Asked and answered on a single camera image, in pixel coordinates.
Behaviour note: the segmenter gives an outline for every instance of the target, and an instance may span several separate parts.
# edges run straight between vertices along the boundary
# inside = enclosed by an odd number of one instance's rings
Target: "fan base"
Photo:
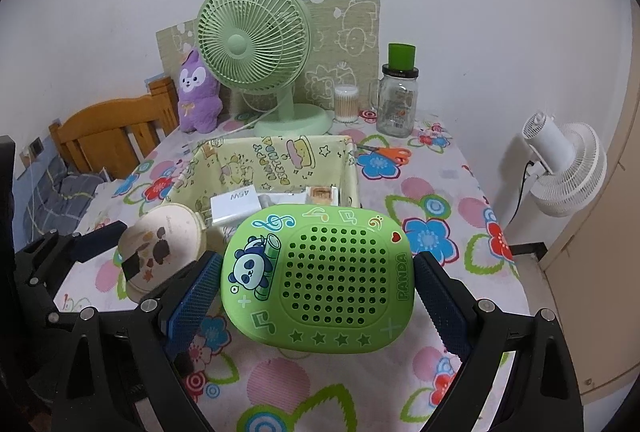
[[[274,112],[255,122],[256,136],[314,136],[324,135],[334,120],[332,111],[312,104],[294,104],[290,120],[280,120]]]

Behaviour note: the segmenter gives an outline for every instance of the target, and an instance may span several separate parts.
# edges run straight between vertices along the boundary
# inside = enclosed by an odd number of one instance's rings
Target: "fan grille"
[[[575,148],[574,162],[563,173],[540,177],[531,188],[540,210],[555,217],[569,216],[590,203],[607,172],[607,155],[590,126],[568,123],[560,131]]]
[[[305,65],[309,15],[301,0],[206,0],[196,37],[204,62],[225,86],[273,91]]]
[[[522,129],[522,135],[525,137],[525,139],[533,138],[540,131],[542,131],[542,128],[545,126],[545,122],[546,115],[539,111],[538,113],[530,117],[529,120],[527,120],[527,123],[525,123]]]

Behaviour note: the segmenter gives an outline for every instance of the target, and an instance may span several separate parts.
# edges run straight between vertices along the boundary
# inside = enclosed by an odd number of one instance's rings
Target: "panda cartoon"
[[[264,243],[264,237],[252,236],[244,249],[236,250],[236,263],[234,271],[229,273],[229,282],[238,282],[248,290],[269,286],[264,272],[273,270],[273,265],[264,255]]]

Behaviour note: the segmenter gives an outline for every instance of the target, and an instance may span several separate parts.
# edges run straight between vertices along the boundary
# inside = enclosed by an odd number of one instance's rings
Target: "orange scissors handle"
[[[396,147],[379,147],[375,150],[378,154],[388,157],[396,165],[406,165],[409,163],[411,157],[411,151],[408,149],[399,149]]]

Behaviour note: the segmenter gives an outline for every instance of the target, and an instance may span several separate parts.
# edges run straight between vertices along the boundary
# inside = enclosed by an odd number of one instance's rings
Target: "purple plush toy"
[[[182,64],[178,83],[180,130],[185,133],[212,132],[222,111],[219,93],[220,82],[204,65],[198,50],[191,50]]]

